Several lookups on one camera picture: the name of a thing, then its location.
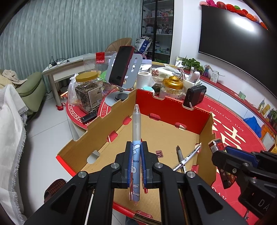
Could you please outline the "beige chair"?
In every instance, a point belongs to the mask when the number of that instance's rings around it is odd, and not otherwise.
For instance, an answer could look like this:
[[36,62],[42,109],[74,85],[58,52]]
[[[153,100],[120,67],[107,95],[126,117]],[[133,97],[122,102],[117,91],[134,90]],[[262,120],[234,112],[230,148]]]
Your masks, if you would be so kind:
[[121,38],[112,42],[105,52],[117,52],[121,46],[131,46],[132,38]]

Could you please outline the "gold lid glass jar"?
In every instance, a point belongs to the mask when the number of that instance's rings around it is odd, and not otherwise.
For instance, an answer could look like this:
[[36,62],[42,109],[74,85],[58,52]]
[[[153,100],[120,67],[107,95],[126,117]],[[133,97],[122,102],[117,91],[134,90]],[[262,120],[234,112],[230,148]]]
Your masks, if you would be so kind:
[[170,76],[165,78],[160,88],[159,98],[164,99],[170,97],[173,99],[181,100],[183,95],[183,83],[178,76]]

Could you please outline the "blue plastic bag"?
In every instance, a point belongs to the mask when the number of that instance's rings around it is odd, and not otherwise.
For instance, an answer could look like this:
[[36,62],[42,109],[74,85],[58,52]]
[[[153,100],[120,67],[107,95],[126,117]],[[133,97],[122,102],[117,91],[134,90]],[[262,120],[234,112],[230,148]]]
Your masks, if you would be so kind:
[[254,133],[261,138],[262,137],[262,129],[259,126],[257,119],[253,116],[250,118],[245,118],[243,121],[254,131]]

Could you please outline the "white paper roll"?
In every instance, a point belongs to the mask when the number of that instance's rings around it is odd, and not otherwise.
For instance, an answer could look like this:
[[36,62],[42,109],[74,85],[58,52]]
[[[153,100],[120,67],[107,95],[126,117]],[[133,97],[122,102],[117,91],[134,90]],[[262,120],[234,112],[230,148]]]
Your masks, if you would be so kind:
[[151,78],[151,74],[149,72],[145,72],[145,71],[138,72],[136,88],[142,89],[143,87],[148,86],[150,82],[150,78]]

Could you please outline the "red cardboard fruit box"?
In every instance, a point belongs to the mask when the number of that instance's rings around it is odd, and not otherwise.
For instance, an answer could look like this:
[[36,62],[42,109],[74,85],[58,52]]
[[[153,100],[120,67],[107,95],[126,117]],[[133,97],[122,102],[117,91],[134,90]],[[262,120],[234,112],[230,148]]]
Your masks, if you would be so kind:
[[135,104],[141,112],[141,138],[147,142],[149,151],[160,162],[175,167],[177,146],[188,156],[201,143],[200,152],[187,162],[186,168],[196,169],[207,184],[213,184],[216,167],[208,146],[215,137],[212,114],[198,107],[184,108],[178,100],[168,97],[161,100],[142,90],[131,93],[122,103],[100,107],[99,117],[88,125],[87,131],[58,153],[56,158],[64,169],[70,175],[82,169],[91,173],[111,163],[132,139],[131,113]]

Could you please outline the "blue white cartoon pen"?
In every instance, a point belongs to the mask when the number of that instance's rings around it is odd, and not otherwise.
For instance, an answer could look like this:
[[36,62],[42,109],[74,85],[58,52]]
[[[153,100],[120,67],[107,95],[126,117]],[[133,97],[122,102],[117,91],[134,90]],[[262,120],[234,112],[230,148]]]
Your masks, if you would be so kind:
[[132,114],[132,184],[131,200],[137,206],[140,200],[140,145],[141,145],[141,113],[139,105],[135,104]]

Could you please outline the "patterned red lighter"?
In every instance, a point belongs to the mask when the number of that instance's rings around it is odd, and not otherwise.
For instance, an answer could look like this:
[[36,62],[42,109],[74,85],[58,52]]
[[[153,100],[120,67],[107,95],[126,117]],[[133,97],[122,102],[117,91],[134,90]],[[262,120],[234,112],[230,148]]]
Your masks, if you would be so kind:
[[213,139],[208,143],[210,150],[213,154],[212,162],[218,168],[222,185],[224,189],[230,188],[236,180],[236,176],[230,173],[229,169],[226,170],[227,151],[221,139]]

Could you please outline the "green potted plant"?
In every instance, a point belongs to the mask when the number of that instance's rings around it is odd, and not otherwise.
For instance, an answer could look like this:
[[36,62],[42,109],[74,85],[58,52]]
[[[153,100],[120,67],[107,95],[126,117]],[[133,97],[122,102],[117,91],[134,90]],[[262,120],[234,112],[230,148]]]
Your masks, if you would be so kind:
[[188,59],[187,57],[182,58],[182,65],[187,70],[191,70],[191,67],[193,67],[196,71],[200,72],[200,74],[203,74],[204,67],[200,64],[199,61],[197,61],[194,58]]

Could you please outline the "silver K-2020 pen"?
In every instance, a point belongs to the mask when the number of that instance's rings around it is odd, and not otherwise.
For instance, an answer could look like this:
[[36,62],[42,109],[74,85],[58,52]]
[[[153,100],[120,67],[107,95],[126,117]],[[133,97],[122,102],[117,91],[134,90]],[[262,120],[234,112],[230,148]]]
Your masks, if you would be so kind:
[[177,166],[175,166],[173,168],[173,171],[177,171],[179,170],[180,168],[183,168],[185,166],[185,164],[190,160],[192,159],[192,157],[196,154],[196,153],[199,153],[201,150],[201,143],[198,143],[195,147],[195,149],[187,156],[185,157],[183,160],[181,160],[179,162],[179,164]]

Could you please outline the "white blue cap bottle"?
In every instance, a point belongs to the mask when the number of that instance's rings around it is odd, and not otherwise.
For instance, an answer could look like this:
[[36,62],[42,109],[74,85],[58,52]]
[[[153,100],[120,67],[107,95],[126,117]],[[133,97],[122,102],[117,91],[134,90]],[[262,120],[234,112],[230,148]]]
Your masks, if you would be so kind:
[[144,91],[149,91],[149,92],[152,92],[153,94],[155,93],[154,89],[150,86],[144,86],[142,88]]

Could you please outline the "white side table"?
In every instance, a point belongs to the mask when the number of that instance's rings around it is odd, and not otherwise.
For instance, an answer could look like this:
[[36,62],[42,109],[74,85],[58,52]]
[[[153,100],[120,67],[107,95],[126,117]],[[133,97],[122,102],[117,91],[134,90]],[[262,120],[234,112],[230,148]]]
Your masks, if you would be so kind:
[[72,77],[75,73],[83,73],[84,71],[84,55],[69,58],[69,62],[60,63],[59,65],[53,66],[51,68],[47,67],[43,70],[42,75],[45,75],[49,79],[57,110],[62,111],[63,105],[56,88],[56,83]]

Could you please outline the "glass display cabinet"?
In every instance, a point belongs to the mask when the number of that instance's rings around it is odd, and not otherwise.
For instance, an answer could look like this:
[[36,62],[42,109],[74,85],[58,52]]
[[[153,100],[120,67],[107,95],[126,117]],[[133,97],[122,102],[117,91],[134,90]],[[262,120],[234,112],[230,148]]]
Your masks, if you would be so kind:
[[159,63],[169,63],[174,23],[174,0],[142,1],[141,36],[152,39],[146,56]]

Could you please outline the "grey silver pen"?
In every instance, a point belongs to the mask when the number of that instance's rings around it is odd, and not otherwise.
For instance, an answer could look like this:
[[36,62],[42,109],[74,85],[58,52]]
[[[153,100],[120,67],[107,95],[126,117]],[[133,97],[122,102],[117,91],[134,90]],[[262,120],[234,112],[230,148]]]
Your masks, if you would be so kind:
[[[182,151],[181,151],[181,149],[180,149],[179,146],[176,147],[176,150],[177,150],[178,160],[179,160],[179,162],[181,162],[181,161],[184,159],[183,154],[182,154]],[[182,171],[182,173],[186,173],[186,167],[183,166],[183,167],[181,168],[181,171]]]

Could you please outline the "black wall television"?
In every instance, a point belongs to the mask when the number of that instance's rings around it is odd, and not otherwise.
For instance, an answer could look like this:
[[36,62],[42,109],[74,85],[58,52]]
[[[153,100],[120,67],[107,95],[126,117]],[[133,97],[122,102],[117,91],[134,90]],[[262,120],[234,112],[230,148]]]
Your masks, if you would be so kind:
[[240,69],[276,95],[276,38],[258,23],[202,6],[198,51]]

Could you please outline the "green sofa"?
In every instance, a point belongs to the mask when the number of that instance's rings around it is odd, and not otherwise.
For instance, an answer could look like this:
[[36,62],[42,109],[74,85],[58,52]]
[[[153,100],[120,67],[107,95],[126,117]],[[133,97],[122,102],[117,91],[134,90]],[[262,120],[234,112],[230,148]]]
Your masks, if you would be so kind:
[[22,98],[28,108],[28,116],[38,112],[46,93],[46,86],[40,72],[20,80],[15,71],[1,69],[1,89],[8,84],[11,84]]

